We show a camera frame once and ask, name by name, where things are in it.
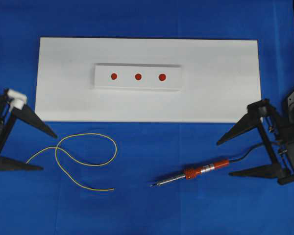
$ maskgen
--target screw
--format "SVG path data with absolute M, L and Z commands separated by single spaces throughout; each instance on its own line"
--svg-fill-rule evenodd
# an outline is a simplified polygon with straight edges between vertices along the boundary
M 287 149 L 282 149 L 282 148 L 280 148 L 280 149 L 278 150 L 278 154 L 279 154 L 279 155 L 285 154 L 285 153 L 287 153 L 287 152 L 288 152 Z
M 269 132 L 270 132 L 270 133 L 273 133 L 273 132 L 274 132 L 274 127 L 273 127 L 273 126 L 270 126 L 270 127 L 269 127 Z

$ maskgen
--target blue cloth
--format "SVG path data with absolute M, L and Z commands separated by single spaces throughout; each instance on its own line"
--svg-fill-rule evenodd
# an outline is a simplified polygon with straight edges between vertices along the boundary
M 262 97 L 281 110 L 294 88 L 291 0 L 0 0 L 0 92 L 20 91 L 32 108 L 43 36 L 258 40 Z M 32 162 L 44 171 L 0 172 L 0 234 L 294 235 L 294 183 L 228 176 L 269 163 L 264 148 L 197 180 L 149 187 L 185 165 L 242 152 L 261 141 L 255 130 L 217 147 L 233 124 L 48 124 L 60 138 L 90 131 L 112 136 L 120 151 L 111 164 L 85 167 L 65 155 L 61 162 L 80 182 L 116 190 L 78 188 L 49 150 Z M 55 143 L 18 121 L 2 155 L 24 161 Z M 113 153 L 109 141 L 95 137 L 63 147 L 89 162 Z

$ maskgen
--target power cord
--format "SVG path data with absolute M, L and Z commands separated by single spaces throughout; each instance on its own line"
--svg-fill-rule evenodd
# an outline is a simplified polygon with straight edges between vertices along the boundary
M 271 144 L 274 144 L 274 145 L 278 145 L 278 146 L 280 146 L 279 145 L 279 143 L 277 143 L 277 142 L 271 142 Z M 247 155 L 252 151 L 252 150 L 254 150 L 255 148 L 258 148 L 258 147 L 260 147 L 260 146 L 263 146 L 264 145 L 264 143 L 257 143 L 257 144 L 255 144 L 255 145 L 253 145 L 252 147 L 250 147 L 249 149 L 248 149 L 248 151 L 242 156 L 242 157 L 240 157 L 240 158 L 236 158 L 236 159 L 232 159 L 232 160 L 229 160 L 229 162 L 230 163 L 237 163 L 237 162 L 239 162 L 239 161 L 241 161 L 241 160 L 243 160 L 245 157 L 247 157 Z
M 106 138 L 106 139 L 109 139 L 112 143 L 113 143 L 113 145 L 114 145 L 114 147 L 115 147 L 115 151 L 114 151 L 114 154 L 113 154 L 113 156 L 108 160 L 108 161 L 106 161 L 106 162 L 104 162 L 104 163 L 101 163 L 101 164 L 87 164 L 87 163 L 83 163 L 83 162 L 81 162 L 81 161 L 79 161 L 79 160 L 77 160 L 76 158 L 74 158 L 71 154 L 69 154 L 66 150 L 64 150 L 63 148 L 61 148 L 61 147 L 59 147 L 59 145 L 64 141 L 64 140 L 67 140 L 67 139 L 69 139 L 69 138 L 72 138 L 72 137 L 78 137 L 78 136 L 88 136 L 88 135 L 93 135 L 93 136 L 100 136 L 100 137 L 104 137 L 104 138 Z M 37 155 L 39 155 L 39 154 L 41 154 L 42 152 L 44 152 L 44 151 L 46 151 L 46 150 L 48 150 L 48 149 L 54 149 L 54 156 L 55 156 L 55 160 L 56 160 L 56 162 L 57 162 L 57 164 L 58 164 L 58 166 L 60 167 L 60 169 L 75 183 L 75 184 L 77 184 L 78 186 L 80 186 L 81 188 L 85 188 L 85 189 L 88 189 L 88 190 L 91 190 L 91 191 L 112 191 L 112 190 L 114 190 L 115 188 L 106 188 L 106 189 L 104 189 L 104 188 L 90 188 L 90 187 L 87 187 L 87 186 L 85 186 L 85 185 L 82 185 L 82 184 L 80 184 L 79 182 L 77 182 L 64 168 L 63 168 L 63 166 L 60 164 L 60 162 L 59 162 L 59 159 L 58 159 L 58 156 L 57 156 L 57 151 L 58 151 L 58 149 L 59 150 L 61 150 L 62 152 L 64 152 L 66 155 L 68 155 L 71 159 L 73 159 L 75 162 L 77 162 L 77 163 L 79 163 L 79 164 L 81 164 L 81 165 L 86 165 L 86 166 L 103 166 L 103 165 L 107 165 L 107 164 L 109 164 L 110 162 L 112 162 L 114 159 L 115 159 L 115 157 L 116 157 L 116 155 L 117 155 L 117 152 L 118 152 L 118 147 L 117 147 L 117 143 L 111 138 L 111 137 L 109 137 L 109 136 L 106 136 L 106 135 L 103 135 L 103 134 L 99 134 L 99 133 L 84 133 L 84 134 L 75 134 L 75 135 L 69 135 L 69 136 L 66 136 L 66 137 L 64 137 L 64 138 L 62 138 L 59 142 L 58 142 L 58 144 L 56 145 L 56 146 L 50 146 L 50 147 L 46 147 L 46 148 L 44 148 L 44 149 L 42 149 L 42 150 L 40 150 L 39 152 L 37 152 L 37 153 L 35 153 L 33 156 L 31 156 L 28 160 L 27 160 L 27 162 L 26 162 L 26 164 L 27 163 L 29 163 L 33 158 L 35 158 Z

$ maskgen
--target red circle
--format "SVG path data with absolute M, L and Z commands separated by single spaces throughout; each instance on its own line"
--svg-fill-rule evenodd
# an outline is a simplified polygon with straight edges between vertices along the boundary
M 117 74 L 116 74 L 116 73 L 113 73 L 113 74 L 111 74 L 111 79 L 112 79 L 112 80 L 116 80 L 116 79 L 117 79 L 117 77 L 118 77 L 118 76 L 117 76 Z
M 141 79 L 142 79 L 142 75 L 141 75 L 140 73 L 136 74 L 136 75 L 135 75 L 135 79 L 136 79 L 137 81 L 141 80 Z
M 162 73 L 162 74 L 159 75 L 159 80 L 160 81 L 163 82 L 165 79 L 166 79 L 166 75 L 164 73 Z

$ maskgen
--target orange grip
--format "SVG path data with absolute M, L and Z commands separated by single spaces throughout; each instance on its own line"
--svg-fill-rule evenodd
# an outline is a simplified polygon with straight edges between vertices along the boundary
M 187 180 L 191 180 L 191 179 L 196 178 L 196 176 L 198 176 L 198 175 L 201 175 L 203 173 L 206 173 L 206 172 L 209 172 L 212 170 L 220 169 L 220 168 L 228 166 L 228 165 L 229 165 L 229 160 L 224 159 L 224 160 L 221 160 L 216 163 L 211 163 L 209 165 L 200 166 L 196 169 L 193 169 L 193 168 L 186 169 L 186 170 L 184 170 L 184 174 L 185 174 Z

